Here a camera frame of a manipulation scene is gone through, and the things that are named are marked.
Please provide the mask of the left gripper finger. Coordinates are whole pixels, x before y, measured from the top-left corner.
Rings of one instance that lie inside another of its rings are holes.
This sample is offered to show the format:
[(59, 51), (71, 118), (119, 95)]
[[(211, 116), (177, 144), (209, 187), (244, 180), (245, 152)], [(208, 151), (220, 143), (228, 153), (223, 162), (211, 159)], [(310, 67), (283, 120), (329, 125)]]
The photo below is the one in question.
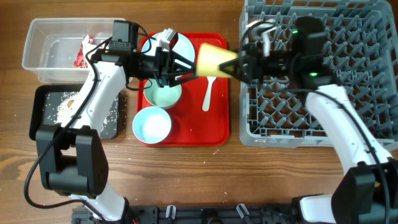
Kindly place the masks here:
[(163, 86), (174, 87), (185, 82), (196, 80), (198, 76), (196, 73), (170, 73), (161, 75)]
[(169, 52), (169, 67), (171, 69), (194, 69), (196, 65), (191, 60), (171, 50)]

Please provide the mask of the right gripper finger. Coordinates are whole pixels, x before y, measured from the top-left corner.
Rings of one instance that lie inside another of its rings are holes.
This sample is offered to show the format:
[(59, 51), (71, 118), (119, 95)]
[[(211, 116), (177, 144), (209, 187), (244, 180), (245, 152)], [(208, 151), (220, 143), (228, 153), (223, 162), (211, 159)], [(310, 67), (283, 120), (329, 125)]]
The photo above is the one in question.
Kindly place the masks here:
[(252, 77), (240, 67), (238, 58), (219, 64), (219, 70), (244, 83), (252, 82)]
[(252, 47), (244, 46), (241, 50), (235, 49), (232, 51), (234, 53), (233, 62), (251, 62), (252, 61)]

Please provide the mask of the large light blue plate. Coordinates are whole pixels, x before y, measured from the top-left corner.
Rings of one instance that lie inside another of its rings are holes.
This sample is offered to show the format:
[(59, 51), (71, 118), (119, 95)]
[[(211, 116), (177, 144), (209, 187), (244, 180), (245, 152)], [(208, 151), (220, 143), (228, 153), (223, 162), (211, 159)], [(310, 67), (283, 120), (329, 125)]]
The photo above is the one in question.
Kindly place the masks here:
[[(142, 50), (146, 51), (149, 49), (149, 43), (151, 43), (152, 48), (151, 50), (146, 53), (146, 55), (154, 55), (154, 45), (156, 43), (156, 39), (160, 36), (162, 32), (158, 32), (153, 35), (153, 39), (146, 39), (144, 40), (144, 44), (142, 45)], [(174, 52), (178, 53), (179, 55), (183, 56), (187, 60), (194, 62), (195, 61), (195, 49), (192, 42), (183, 34), (178, 33), (178, 41), (172, 49)]]

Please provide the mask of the green bowl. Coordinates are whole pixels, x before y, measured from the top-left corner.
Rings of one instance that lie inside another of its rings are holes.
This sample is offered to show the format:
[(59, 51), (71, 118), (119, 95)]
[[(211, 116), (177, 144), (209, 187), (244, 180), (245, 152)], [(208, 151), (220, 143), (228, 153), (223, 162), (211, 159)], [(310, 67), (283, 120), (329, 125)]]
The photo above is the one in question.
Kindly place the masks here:
[(152, 105), (163, 109), (175, 106), (182, 95), (182, 86), (159, 87), (155, 80), (146, 81), (144, 97)]

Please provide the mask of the yellow plastic cup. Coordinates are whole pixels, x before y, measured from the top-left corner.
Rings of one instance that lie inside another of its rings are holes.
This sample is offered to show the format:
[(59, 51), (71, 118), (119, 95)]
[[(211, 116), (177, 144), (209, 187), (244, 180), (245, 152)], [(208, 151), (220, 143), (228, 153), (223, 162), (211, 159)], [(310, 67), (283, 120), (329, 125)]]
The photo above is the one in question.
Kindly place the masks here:
[(236, 59), (238, 54), (230, 50), (203, 43), (201, 44), (196, 64), (196, 74), (199, 77), (232, 78), (220, 70), (219, 64)]

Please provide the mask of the white plastic spoon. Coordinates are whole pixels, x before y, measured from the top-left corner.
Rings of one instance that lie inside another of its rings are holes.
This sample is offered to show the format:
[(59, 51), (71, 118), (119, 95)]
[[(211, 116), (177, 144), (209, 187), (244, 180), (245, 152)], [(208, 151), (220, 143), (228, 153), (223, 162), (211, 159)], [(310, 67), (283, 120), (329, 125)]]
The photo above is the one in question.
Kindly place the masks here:
[(216, 77), (207, 77), (208, 86), (206, 88), (205, 97), (202, 104), (202, 110), (208, 111), (210, 109), (210, 101), (211, 101), (211, 90)]

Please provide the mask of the small light blue bowl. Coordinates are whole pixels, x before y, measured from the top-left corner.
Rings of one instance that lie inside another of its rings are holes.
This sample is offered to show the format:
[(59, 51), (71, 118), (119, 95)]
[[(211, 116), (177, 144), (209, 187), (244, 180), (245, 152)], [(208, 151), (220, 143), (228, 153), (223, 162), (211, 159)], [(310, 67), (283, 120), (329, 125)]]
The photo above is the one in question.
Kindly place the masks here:
[(171, 132), (172, 121), (166, 110), (150, 106), (140, 110), (132, 122), (135, 137), (145, 144), (157, 144)]

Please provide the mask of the white napkin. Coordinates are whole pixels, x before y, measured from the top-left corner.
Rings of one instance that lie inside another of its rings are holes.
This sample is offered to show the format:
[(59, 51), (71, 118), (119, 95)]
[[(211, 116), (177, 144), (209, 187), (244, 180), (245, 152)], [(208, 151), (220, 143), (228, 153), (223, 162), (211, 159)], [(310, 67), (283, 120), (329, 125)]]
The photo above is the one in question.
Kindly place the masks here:
[(83, 40), (82, 40), (82, 53), (83, 53), (83, 59), (85, 60), (85, 62), (87, 62), (86, 59), (86, 55), (89, 51), (93, 50), (96, 45), (93, 44), (94, 38), (89, 36), (89, 35), (85, 35)]

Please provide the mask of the red snack wrapper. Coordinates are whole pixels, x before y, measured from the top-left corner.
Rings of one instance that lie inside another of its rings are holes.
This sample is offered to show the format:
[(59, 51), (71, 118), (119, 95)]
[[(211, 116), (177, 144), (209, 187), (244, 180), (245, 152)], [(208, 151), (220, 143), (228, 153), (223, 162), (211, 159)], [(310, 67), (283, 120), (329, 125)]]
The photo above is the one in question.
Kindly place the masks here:
[(79, 52), (77, 53), (76, 59), (74, 61), (73, 67), (74, 68), (86, 68), (88, 66), (86, 60), (85, 60), (85, 55), (84, 51), (87, 48), (88, 45), (91, 45), (94, 41), (93, 36), (85, 35), (81, 45)]

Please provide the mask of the white rice pile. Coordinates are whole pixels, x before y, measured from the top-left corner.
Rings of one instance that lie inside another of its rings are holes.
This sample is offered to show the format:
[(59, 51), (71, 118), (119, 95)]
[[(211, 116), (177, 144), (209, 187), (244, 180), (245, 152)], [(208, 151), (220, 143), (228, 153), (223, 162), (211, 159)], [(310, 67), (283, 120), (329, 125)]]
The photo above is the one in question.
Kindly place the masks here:
[[(43, 108), (44, 124), (55, 124), (60, 122), (60, 117), (69, 110), (70, 105), (76, 98), (77, 91), (50, 92), (45, 95), (45, 104)], [(118, 127), (118, 111), (119, 97), (115, 97), (107, 115), (104, 119), (101, 131), (106, 131), (106, 135), (110, 135), (110, 130), (117, 130)]]

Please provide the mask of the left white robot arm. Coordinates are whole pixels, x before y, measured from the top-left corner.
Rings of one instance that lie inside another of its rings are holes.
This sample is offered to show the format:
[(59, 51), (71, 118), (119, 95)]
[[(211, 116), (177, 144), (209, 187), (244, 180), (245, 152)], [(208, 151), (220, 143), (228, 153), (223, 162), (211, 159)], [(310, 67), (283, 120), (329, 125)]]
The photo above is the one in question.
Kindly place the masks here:
[(138, 50), (140, 35), (146, 35), (141, 25), (116, 20), (111, 37), (84, 51), (90, 70), (70, 109), (55, 124), (35, 118), (30, 124), (38, 153), (32, 170), (40, 172), (43, 187), (84, 205), (95, 223), (137, 222), (127, 198), (108, 183), (100, 139), (115, 97), (130, 78), (171, 87), (197, 77), (195, 64), (174, 52), (176, 31), (164, 30), (145, 51)]

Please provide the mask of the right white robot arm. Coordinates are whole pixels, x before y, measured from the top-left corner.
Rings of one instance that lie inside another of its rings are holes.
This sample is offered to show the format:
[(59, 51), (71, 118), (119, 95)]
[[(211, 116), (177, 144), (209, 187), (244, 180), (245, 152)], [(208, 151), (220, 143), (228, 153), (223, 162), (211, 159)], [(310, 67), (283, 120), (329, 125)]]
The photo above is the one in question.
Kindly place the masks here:
[(222, 72), (250, 83), (267, 75), (288, 76), (296, 94), (320, 123), (334, 147), (344, 176), (331, 195), (296, 199), (298, 223), (396, 223), (397, 161), (372, 135), (352, 106), (345, 88), (323, 63), (326, 32), (321, 20), (295, 22), (290, 51), (256, 50), (241, 42)]

